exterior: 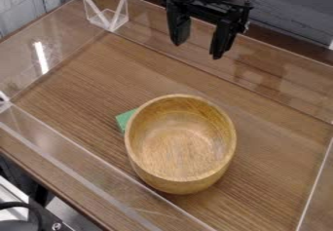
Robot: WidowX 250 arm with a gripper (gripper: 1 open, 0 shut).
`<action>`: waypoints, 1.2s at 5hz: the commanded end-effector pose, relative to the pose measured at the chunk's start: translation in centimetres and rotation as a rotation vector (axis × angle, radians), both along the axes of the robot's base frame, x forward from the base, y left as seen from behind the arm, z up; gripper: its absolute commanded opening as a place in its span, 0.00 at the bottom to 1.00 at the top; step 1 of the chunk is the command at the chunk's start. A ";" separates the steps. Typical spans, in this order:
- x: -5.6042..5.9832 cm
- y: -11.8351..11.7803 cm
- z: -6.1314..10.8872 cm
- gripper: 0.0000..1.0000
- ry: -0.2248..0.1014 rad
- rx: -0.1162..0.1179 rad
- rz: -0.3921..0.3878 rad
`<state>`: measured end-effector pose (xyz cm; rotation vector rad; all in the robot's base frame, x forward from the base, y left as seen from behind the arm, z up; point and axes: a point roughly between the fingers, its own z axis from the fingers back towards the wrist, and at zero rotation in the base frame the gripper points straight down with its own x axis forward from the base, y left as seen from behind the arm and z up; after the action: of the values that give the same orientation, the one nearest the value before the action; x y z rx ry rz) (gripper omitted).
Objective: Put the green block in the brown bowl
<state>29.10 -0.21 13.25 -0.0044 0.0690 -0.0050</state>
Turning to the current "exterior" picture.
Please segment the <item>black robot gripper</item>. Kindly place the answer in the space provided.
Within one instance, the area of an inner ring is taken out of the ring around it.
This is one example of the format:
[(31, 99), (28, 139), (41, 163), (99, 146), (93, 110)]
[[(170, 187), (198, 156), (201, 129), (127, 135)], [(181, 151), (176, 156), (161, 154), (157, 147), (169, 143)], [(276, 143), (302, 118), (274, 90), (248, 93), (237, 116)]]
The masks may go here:
[(244, 33), (249, 29), (253, 8), (250, 0), (164, 0), (164, 2), (169, 36), (176, 46), (184, 44), (190, 36), (190, 17), (217, 23), (209, 53), (214, 59), (220, 59), (232, 48), (237, 32)]

